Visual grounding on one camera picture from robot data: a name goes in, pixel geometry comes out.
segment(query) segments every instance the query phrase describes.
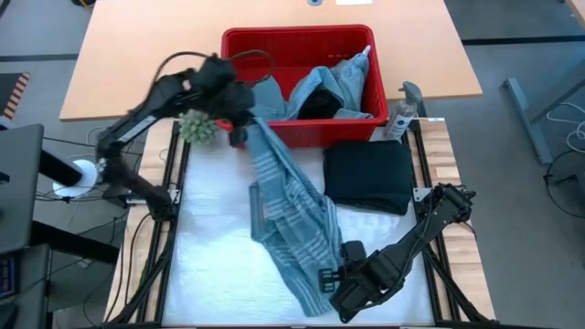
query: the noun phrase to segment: folded black cloth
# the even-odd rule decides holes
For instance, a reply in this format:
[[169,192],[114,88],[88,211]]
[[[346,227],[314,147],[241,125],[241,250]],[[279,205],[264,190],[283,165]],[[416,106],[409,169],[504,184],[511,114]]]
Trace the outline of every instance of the folded black cloth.
[[412,198],[410,148],[397,141],[340,142],[324,151],[325,195],[342,205],[405,215]]

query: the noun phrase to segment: spiky green ball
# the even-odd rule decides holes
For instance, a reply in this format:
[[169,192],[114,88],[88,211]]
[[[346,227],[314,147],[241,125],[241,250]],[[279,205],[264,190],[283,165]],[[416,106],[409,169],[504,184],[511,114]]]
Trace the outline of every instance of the spiky green ball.
[[218,129],[215,121],[210,120],[202,111],[189,110],[181,114],[181,137],[188,143],[210,144]]

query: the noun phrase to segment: red basket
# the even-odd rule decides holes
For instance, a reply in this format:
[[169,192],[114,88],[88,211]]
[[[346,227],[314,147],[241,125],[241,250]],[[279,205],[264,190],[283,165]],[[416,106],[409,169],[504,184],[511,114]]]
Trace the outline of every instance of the red basket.
[[[272,55],[276,67],[272,76],[288,100],[297,82],[316,66],[335,66],[341,59],[352,58],[370,45],[369,71],[362,95],[361,111],[370,119],[322,119],[269,122],[270,127],[289,147],[329,146],[338,141],[367,141],[374,129],[388,118],[388,105],[382,85],[374,34],[363,25],[330,27],[232,28],[223,35],[221,57],[242,51],[261,49]],[[234,60],[239,80],[259,80],[270,71],[263,56]],[[218,125],[231,130],[231,125]]]

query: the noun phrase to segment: blue striped cloth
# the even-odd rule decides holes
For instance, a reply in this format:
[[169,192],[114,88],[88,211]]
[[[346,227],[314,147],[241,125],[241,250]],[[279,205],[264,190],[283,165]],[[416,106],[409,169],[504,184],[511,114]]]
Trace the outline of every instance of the blue striped cloth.
[[247,128],[246,148],[257,183],[250,187],[251,237],[270,253],[307,316],[328,313],[318,271],[341,265],[335,204],[294,164],[288,148],[262,118]]

